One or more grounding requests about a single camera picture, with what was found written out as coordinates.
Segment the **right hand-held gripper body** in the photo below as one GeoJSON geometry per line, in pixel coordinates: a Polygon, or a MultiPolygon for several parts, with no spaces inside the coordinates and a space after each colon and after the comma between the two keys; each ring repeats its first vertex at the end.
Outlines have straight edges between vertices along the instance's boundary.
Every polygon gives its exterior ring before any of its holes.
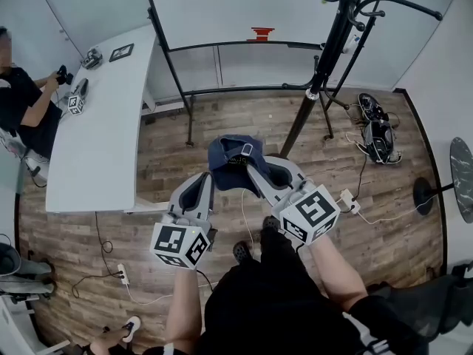
{"type": "Polygon", "coordinates": [[[272,208],[281,229],[310,245],[336,224],[340,207],[324,185],[302,183],[272,208]]]}

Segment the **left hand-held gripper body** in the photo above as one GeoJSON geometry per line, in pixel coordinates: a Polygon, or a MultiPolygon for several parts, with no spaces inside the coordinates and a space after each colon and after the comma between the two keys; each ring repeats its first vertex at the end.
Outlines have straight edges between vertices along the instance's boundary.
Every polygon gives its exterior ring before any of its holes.
{"type": "Polygon", "coordinates": [[[209,216],[164,214],[154,225],[149,251],[168,266],[196,269],[216,233],[209,216]]]}

